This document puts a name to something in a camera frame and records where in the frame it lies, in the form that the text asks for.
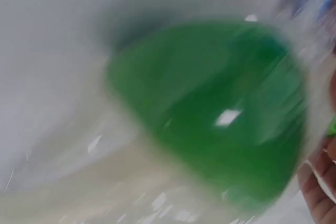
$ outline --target plastic wrap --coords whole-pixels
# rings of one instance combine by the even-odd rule
[[[335,62],[324,53],[330,45],[319,1],[276,20],[280,1],[1,0],[0,221],[278,222],[295,206],[295,182],[267,211],[234,207],[225,191],[209,193],[179,159],[149,144],[152,135],[111,97],[104,74],[119,50],[162,27],[222,17],[278,27],[305,73],[308,122],[298,166],[333,114],[327,89]]]

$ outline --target hand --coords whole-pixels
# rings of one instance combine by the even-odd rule
[[[336,140],[324,139],[321,147],[309,158],[313,169],[336,196]],[[316,224],[336,223],[336,204],[326,195],[311,167],[304,164],[298,172],[299,184]]]

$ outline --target clear plastic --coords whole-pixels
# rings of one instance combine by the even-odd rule
[[[324,1],[275,21],[280,0],[0,0],[0,222],[276,223],[295,181],[261,219],[223,205],[225,193],[210,197],[178,161],[142,144],[147,135],[107,95],[103,74],[112,49],[162,26],[222,16],[279,26],[307,70],[303,161],[332,117]]]

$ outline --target green object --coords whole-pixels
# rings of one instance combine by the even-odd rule
[[[336,135],[336,116],[332,119],[328,130],[327,130],[328,136],[335,136]]]
[[[230,202],[261,208],[291,178],[305,134],[304,83],[267,27],[160,30],[119,53],[108,84],[161,147]]]

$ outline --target green bottle cap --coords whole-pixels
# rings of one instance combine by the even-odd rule
[[[305,135],[303,76],[259,23],[160,30],[121,51],[108,84],[204,183],[262,208],[284,190]]]

